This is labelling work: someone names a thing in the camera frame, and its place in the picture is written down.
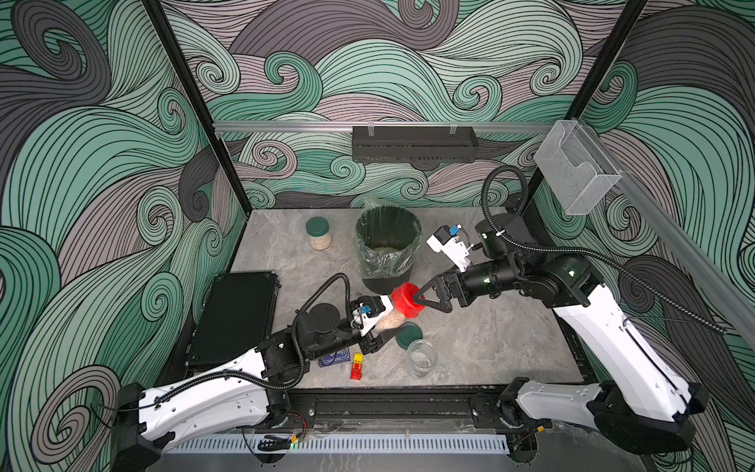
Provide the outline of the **glass oatmeal jar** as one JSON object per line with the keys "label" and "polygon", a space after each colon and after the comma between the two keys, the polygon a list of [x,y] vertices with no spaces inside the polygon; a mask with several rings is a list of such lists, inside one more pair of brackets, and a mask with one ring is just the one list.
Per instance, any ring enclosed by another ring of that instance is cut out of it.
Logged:
{"label": "glass oatmeal jar", "polygon": [[436,368],[438,352],[427,340],[418,339],[407,348],[407,362],[410,372],[415,377],[424,378]]}

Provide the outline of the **black bin with green liner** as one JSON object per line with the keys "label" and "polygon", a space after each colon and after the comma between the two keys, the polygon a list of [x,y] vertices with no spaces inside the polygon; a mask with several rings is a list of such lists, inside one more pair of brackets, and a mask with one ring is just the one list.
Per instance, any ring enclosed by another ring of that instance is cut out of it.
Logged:
{"label": "black bin with green liner", "polygon": [[365,206],[353,233],[357,265],[365,287],[379,295],[389,295],[408,282],[422,235],[422,223],[410,210],[389,204]]}

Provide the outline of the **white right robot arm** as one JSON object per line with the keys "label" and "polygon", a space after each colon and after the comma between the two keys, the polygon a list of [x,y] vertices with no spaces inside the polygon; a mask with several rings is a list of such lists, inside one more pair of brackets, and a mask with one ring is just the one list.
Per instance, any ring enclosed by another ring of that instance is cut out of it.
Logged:
{"label": "white right robot arm", "polygon": [[638,455],[684,452],[696,433],[692,416],[705,411],[710,395],[688,383],[652,348],[613,293],[576,256],[539,265],[513,257],[453,269],[419,288],[415,303],[444,313],[468,307],[483,296],[507,291],[541,301],[600,359],[610,377],[590,385],[515,379],[501,394],[505,422],[517,426],[556,420],[600,432]]}

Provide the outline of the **red-lidded oatmeal jar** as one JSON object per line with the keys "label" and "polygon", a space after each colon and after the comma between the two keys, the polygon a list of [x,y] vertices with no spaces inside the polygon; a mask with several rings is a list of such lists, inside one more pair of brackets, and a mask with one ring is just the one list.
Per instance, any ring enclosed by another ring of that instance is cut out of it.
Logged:
{"label": "red-lidded oatmeal jar", "polygon": [[411,282],[405,282],[395,288],[389,296],[392,310],[381,318],[375,326],[375,331],[393,330],[402,326],[406,321],[417,318],[425,310],[423,305],[414,300],[414,296],[418,293],[419,287]]}

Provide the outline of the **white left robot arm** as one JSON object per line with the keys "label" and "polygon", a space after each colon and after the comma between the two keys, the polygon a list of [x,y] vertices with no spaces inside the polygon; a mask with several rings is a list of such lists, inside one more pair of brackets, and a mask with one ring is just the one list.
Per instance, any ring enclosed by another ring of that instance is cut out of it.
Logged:
{"label": "white left robot arm", "polygon": [[165,452],[236,427],[276,428],[291,411],[289,393],[310,364],[352,345],[381,347],[374,328],[395,314],[387,295],[362,296],[341,314],[320,303],[299,311],[290,326],[206,373],[144,389],[122,387],[113,408],[110,468],[143,471]]}

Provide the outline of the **green jar lid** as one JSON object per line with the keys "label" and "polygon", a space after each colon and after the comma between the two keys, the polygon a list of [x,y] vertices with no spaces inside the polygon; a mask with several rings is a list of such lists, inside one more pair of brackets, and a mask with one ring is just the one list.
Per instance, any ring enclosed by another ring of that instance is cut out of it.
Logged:
{"label": "green jar lid", "polygon": [[401,349],[407,350],[414,341],[423,338],[422,328],[418,324],[405,323],[401,326],[401,330],[399,330],[397,336],[395,336],[395,341]]}

